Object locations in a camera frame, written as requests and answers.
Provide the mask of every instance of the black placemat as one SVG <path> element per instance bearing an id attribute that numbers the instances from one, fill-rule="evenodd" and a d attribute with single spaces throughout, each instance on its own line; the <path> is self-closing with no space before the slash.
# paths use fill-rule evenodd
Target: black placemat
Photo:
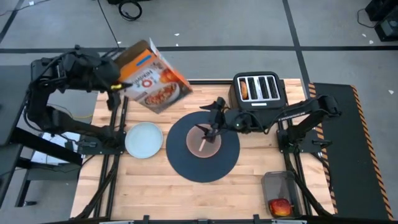
<path id="1" fill-rule="evenodd" d="M 195 182 L 212 182 L 227 175 L 239 157 L 238 134 L 228 131 L 221 135 L 221 147 L 209 158 L 194 156 L 187 147 L 186 136 L 195 124 L 208 124 L 209 112 L 185 115 L 170 129 L 166 141 L 169 162 L 178 174 Z"/>

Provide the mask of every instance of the orange and black striped edge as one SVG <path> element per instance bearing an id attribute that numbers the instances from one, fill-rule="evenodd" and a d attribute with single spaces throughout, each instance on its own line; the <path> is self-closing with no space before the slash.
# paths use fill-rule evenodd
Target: orange and black striped edge
<path id="1" fill-rule="evenodd" d="M 315 85 L 313 83 L 308 84 L 308 90 L 310 91 L 311 98 L 317 97 L 317 91 L 315 90 Z M 318 126 L 315 127 L 315 131 L 317 132 L 318 138 L 320 138 L 322 140 L 325 139 L 325 137 L 323 136 L 322 124 L 318 124 Z M 322 159 L 323 159 L 323 161 L 325 161 L 325 164 L 329 165 L 328 151 L 326 148 L 322 149 Z M 328 182 L 328 185 L 330 185 L 330 175 L 329 175 L 328 169 L 325 166 L 323 166 L 323 171 L 325 172 L 326 181 Z M 335 209 L 335 214 L 337 214 L 338 210 L 337 210 L 337 206 L 336 206 L 335 192 L 333 191 L 333 188 L 330 192 L 330 197 L 331 197 L 331 202 L 333 204 L 333 208 Z"/>
<path id="2" fill-rule="evenodd" d="M 384 187 L 383 179 L 381 178 L 381 172 L 380 172 L 380 169 L 379 169 L 379 164 L 377 163 L 376 154 L 374 152 L 374 148 L 373 148 L 373 145 L 372 145 L 371 137 L 369 135 L 368 125 L 366 124 L 365 116 L 363 115 L 361 102 L 359 101 L 358 91 L 356 90 L 355 86 L 351 85 L 351 87 L 353 89 L 353 93 L 354 93 L 354 97 L 355 97 L 355 101 L 356 101 L 356 106 L 358 107 L 359 117 L 361 118 L 361 121 L 362 121 L 363 131 L 365 133 L 365 138 L 366 138 L 366 141 L 367 141 L 367 144 L 368 144 L 369 153 L 370 153 L 370 155 L 372 157 L 374 171 L 376 172 L 376 177 L 377 177 L 377 179 L 379 181 L 380 191 L 381 191 L 381 194 L 383 195 L 383 201 L 384 201 L 384 205 L 386 206 L 388 218 L 390 220 L 394 220 L 394 217 L 392 216 L 390 203 L 388 201 L 386 188 Z"/>
<path id="3" fill-rule="evenodd" d="M 370 155 L 372 157 L 372 162 L 373 162 L 374 170 L 376 172 L 376 177 L 377 177 L 377 179 L 379 181 L 380 191 L 381 191 L 381 194 L 383 195 L 383 201 L 384 201 L 384 205 L 386 206 L 386 212 L 387 212 L 388 218 L 390 220 L 394 220 L 394 217 L 392 216 L 390 203 L 388 201 L 386 188 L 384 187 L 384 184 L 383 184 L 383 181 L 382 181 L 382 178 L 381 178 L 381 172 L 380 172 L 380 169 L 379 169 L 379 165 L 377 163 L 376 154 L 374 152 L 372 141 L 371 141 L 371 137 L 369 135 L 369 129 L 368 129 L 368 126 L 366 124 L 365 117 L 363 115 L 361 102 L 359 101 L 358 92 L 357 92 L 355 86 L 351 85 L 351 87 L 353 89 L 353 94 L 354 94 L 355 101 L 356 101 L 356 104 L 357 104 L 357 107 L 358 107 L 359 116 L 360 116 L 361 121 L 362 121 L 363 130 L 364 130 L 364 133 L 365 133 L 366 141 L 368 143 L 369 153 L 370 153 Z M 317 91 L 315 90 L 315 85 L 313 83 L 309 83 L 308 84 L 308 89 L 309 89 L 311 98 L 314 98 L 314 97 L 317 96 Z M 322 124 L 319 124 L 315 128 L 315 130 L 317 131 L 318 138 L 324 139 L 323 130 L 322 130 Z M 322 159 L 325 161 L 325 163 L 327 165 L 329 165 L 327 149 L 322 149 Z M 326 181 L 328 182 L 328 185 L 330 185 L 330 176 L 329 176 L 328 170 L 327 170 L 326 167 L 323 167 L 323 170 L 325 171 Z M 333 204 L 333 207 L 335 209 L 335 213 L 337 214 L 338 210 L 337 210 L 337 207 L 336 207 L 336 199 L 335 199 L 335 193 L 333 191 L 333 186 L 332 186 L 332 190 L 330 192 L 330 197 L 331 197 L 331 202 Z"/>

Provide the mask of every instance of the gray floor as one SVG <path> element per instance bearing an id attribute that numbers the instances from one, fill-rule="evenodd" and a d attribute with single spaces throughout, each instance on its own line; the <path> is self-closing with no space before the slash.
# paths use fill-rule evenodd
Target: gray floor
<path id="1" fill-rule="evenodd" d="M 370 0 L 289 0 L 301 46 L 398 45 L 380 42 L 375 31 L 356 22 L 356 11 Z M 159 47 L 212 45 L 293 46 L 281 0 L 151 0 L 142 2 L 136 22 L 120 18 L 116 6 L 101 0 L 104 13 L 120 45 L 127 47 L 149 37 Z M 0 14 L 17 0 L 0 2 Z M 0 30 L 10 14 L 0 17 Z M 361 21 L 371 24 L 365 13 Z M 51 0 L 17 13 L 0 49 L 114 47 L 116 43 L 96 1 Z M 57 54 L 0 54 L 2 65 L 28 65 Z M 282 78 L 301 78 L 294 51 L 164 52 L 187 78 L 232 78 L 238 72 L 270 70 Z M 395 217 L 398 216 L 398 52 L 304 52 L 312 82 L 356 85 Z M 66 106 L 75 116 L 93 113 L 96 95 L 55 93 L 51 103 Z M 2 223 L 42 223 L 66 220 L 76 181 L 34 182 L 28 199 L 33 207 L 14 208 L 23 171 L 17 171 L 0 210 Z"/>

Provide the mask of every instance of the black panel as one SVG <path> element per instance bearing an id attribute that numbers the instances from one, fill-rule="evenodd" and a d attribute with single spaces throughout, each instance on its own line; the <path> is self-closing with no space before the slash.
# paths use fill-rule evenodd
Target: black panel
<path id="1" fill-rule="evenodd" d="M 333 190 L 339 217 L 387 220 L 381 189 L 376 177 L 361 118 L 349 85 L 315 83 L 318 95 L 336 98 L 343 112 L 333 122 L 322 123 Z"/>

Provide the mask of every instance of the white plate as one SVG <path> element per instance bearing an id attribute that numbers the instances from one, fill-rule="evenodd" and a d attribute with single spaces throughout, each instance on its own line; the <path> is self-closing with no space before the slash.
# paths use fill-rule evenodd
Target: white plate
<path id="1" fill-rule="evenodd" d="M 162 142 L 162 131 L 150 122 L 142 122 L 132 127 L 124 140 L 127 152 L 138 159 L 146 159 L 156 154 L 162 147 Z"/>

